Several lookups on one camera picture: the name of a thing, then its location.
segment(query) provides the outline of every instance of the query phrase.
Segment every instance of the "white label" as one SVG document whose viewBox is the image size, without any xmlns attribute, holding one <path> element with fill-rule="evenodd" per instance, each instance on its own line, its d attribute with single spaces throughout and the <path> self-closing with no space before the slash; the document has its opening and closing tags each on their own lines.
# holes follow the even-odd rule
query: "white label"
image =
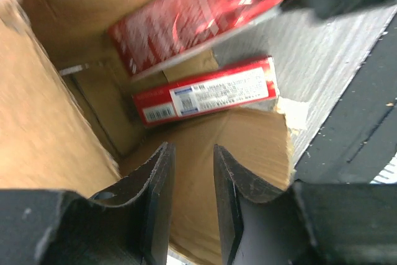
<svg viewBox="0 0 397 265">
<path fill-rule="evenodd" d="M 143 114 L 148 123 L 175 117 L 174 107 L 171 102 L 143 109 Z"/>
<path fill-rule="evenodd" d="M 269 96 L 262 68 L 171 89 L 169 92 L 179 117 Z"/>
</svg>

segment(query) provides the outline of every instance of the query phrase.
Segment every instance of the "gray metal surface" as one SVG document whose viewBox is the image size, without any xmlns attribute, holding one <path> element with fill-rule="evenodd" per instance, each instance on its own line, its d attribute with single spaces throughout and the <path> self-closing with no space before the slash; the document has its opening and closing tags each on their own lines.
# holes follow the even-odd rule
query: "gray metal surface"
<svg viewBox="0 0 397 265">
<path fill-rule="evenodd" d="M 394 6 L 381 7 L 320 22 L 310 11 L 288 12 L 214 52 L 221 65 L 258 53 L 272 55 L 280 95 L 309 103 L 307 130 L 292 136 L 296 164 L 395 13 Z"/>
</svg>

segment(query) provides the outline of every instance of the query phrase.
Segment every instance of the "torn cardboard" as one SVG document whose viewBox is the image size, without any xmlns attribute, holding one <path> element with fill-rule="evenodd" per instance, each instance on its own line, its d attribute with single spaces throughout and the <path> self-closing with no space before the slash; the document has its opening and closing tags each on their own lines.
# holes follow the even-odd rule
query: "torn cardboard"
<svg viewBox="0 0 397 265">
<path fill-rule="evenodd" d="M 117 181 L 117 170 L 16 1 L 0 0 L 0 187 L 91 196 Z"/>
<path fill-rule="evenodd" d="M 164 141 L 176 146 L 170 245 L 197 264 L 221 264 L 213 178 L 213 146 L 276 187 L 290 182 L 290 142 L 283 115 L 232 109 L 157 131 L 120 166 L 123 175 L 144 163 Z"/>
<path fill-rule="evenodd" d="M 297 102 L 284 97 L 277 99 L 275 106 L 277 113 L 284 114 L 287 127 L 294 130 L 306 130 L 306 121 L 309 114 L 308 102 Z"/>
</svg>

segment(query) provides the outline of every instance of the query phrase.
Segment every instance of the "screw hole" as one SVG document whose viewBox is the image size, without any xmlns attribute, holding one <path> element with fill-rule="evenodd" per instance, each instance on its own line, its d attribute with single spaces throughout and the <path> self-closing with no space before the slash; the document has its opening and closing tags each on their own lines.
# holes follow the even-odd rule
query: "screw hole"
<svg viewBox="0 0 397 265">
<path fill-rule="evenodd" d="M 97 192 L 95 195 L 92 196 L 94 200 L 106 200 L 114 197 L 112 192 Z"/>
</svg>

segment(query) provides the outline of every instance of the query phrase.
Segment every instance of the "red box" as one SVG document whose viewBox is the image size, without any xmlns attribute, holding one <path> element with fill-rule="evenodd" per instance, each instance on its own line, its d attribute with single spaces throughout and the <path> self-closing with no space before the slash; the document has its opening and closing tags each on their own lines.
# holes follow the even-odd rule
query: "red box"
<svg viewBox="0 0 397 265">
<path fill-rule="evenodd" d="M 139 79 L 274 16 L 282 1 L 155 0 L 111 26 L 109 35 L 130 76 Z"/>
<path fill-rule="evenodd" d="M 133 100 L 143 123 L 150 126 L 275 99 L 278 94 L 273 58 L 266 57 L 141 92 Z"/>
</svg>

